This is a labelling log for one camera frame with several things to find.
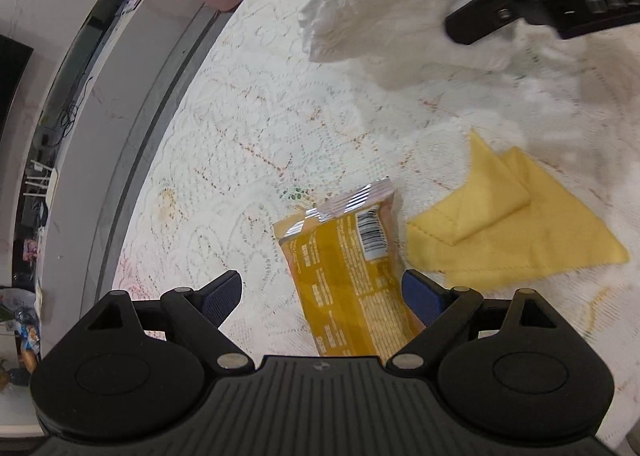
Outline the white fluffy cloth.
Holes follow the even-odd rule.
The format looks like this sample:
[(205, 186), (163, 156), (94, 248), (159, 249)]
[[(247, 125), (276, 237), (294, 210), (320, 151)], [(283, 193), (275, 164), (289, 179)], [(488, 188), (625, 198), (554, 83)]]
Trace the white fluffy cloth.
[(523, 27), (457, 44), (445, 19), (468, 1), (308, 0), (298, 13), (302, 48), (314, 63), (357, 61), (387, 89), (408, 86), (436, 66), (506, 70), (526, 48)]

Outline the yellow snack packet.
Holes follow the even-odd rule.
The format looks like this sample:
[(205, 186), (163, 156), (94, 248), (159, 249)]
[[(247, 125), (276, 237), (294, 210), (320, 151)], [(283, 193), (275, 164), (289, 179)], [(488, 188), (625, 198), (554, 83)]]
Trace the yellow snack packet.
[(390, 179), (273, 226), (318, 353), (388, 360), (422, 329), (401, 296)]

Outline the yellow folded cloth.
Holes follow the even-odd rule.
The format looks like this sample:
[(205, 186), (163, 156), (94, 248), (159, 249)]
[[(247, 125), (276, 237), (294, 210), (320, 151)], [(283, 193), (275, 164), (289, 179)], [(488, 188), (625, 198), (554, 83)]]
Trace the yellow folded cloth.
[(628, 250), (605, 223), (518, 147), (501, 154), (472, 132), (462, 187), (407, 222), (407, 258), (479, 291), (598, 265)]

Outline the white wifi router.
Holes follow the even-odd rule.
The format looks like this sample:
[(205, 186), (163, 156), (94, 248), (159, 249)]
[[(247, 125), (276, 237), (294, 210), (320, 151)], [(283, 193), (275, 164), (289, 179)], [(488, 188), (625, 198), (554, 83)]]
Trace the white wifi router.
[(26, 175), (24, 178), (25, 197), (41, 198), (47, 207), (50, 207), (58, 185), (58, 171), (32, 159), (30, 167), (35, 175)]

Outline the white lace table cloth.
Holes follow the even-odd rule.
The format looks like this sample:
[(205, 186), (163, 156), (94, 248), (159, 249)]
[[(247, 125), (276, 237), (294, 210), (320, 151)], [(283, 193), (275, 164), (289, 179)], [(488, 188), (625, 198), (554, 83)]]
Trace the white lace table cloth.
[(277, 221), (390, 178), (404, 218), (460, 185), (468, 132), (518, 146), (639, 252), (639, 30), (521, 30), (502, 73), (311, 63), (308, 0), (244, 0), (155, 143), (113, 284), (138, 299), (244, 281), (226, 334), (254, 358), (313, 354)]

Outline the white TV console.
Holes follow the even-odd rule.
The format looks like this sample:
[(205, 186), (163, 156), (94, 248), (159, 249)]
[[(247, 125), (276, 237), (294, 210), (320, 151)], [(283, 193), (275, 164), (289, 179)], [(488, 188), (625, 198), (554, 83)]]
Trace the white TV console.
[[(1, 135), (1, 280), (12, 249), (23, 173), (54, 79), (97, 0), (1, 0), (3, 35), (32, 49)], [(120, 161), (134, 157), (132, 129), (172, 53), (200, 11), (197, 0), (142, 0), (122, 16), (80, 91), (58, 174), (37, 273), (43, 291), (40, 346), (49, 350), (91, 305), (89, 274), (100, 214)]]

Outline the wall-mounted black television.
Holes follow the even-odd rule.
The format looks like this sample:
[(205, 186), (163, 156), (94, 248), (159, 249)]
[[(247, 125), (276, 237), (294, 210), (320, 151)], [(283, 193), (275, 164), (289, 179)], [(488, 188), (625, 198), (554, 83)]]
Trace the wall-mounted black television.
[(3, 131), (16, 91), (34, 49), (0, 36), (0, 131)]

